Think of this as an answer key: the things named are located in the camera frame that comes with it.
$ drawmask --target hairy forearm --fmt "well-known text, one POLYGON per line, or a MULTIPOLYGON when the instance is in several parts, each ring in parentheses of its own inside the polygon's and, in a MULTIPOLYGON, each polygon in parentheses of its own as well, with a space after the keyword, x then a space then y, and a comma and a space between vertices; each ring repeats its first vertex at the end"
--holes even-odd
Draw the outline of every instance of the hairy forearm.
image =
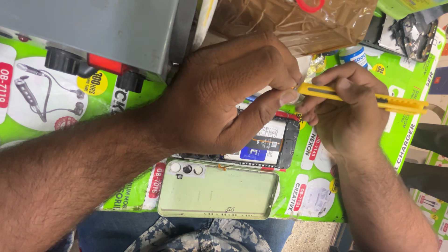
POLYGON ((438 251, 435 235, 381 150, 337 157, 344 206, 365 252, 438 251))
POLYGON ((117 189, 168 156, 146 133, 149 121, 128 111, 0 152, 0 251, 45 251, 117 189))

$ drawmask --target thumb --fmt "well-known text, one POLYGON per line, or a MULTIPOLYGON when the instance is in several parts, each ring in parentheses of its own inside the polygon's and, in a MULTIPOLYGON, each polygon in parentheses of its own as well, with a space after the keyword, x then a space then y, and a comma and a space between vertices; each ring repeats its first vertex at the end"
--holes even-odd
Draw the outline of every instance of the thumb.
POLYGON ((335 90, 344 102, 350 104, 351 119, 361 125, 369 123, 373 115, 378 113, 375 93, 371 88, 339 78, 335 83, 335 90))
POLYGON ((253 103, 243 110, 233 123, 222 131, 219 136, 230 151, 241 150, 270 120, 276 111, 288 102, 297 98, 293 89, 272 89, 260 95, 253 103))

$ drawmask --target tiled floor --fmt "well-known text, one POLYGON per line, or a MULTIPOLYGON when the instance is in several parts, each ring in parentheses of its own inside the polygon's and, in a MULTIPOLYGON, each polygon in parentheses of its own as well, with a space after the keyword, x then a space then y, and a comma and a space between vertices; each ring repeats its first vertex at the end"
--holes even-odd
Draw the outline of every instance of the tiled floor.
POLYGON ((297 221, 282 252, 327 252, 336 227, 334 222, 297 221))

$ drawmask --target red ring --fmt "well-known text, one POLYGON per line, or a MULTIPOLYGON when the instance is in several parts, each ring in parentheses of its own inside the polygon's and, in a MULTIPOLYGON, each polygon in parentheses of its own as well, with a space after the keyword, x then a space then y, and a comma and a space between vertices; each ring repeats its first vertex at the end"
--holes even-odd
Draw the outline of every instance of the red ring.
POLYGON ((306 11, 308 13, 317 12, 318 10, 322 9, 323 5, 325 4, 325 0, 320 0, 319 6, 317 6, 317 7, 311 7, 307 4, 305 4, 305 2, 303 0, 296 0, 296 2, 301 9, 303 9, 304 11, 306 11))

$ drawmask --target yellow box cutter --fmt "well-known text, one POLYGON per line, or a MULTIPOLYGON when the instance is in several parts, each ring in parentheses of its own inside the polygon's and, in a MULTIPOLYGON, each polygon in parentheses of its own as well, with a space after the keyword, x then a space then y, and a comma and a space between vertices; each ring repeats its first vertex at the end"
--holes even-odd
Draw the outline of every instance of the yellow box cutter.
MULTIPOLYGON (((316 86, 309 83, 302 83, 297 91, 306 96, 317 96, 342 101, 336 94, 335 89, 328 86, 316 86)), ((404 115, 426 114, 429 106, 427 101, 397 98, 379 94, 375 94, 375 96, 378 101, 378 108, 404 115)))

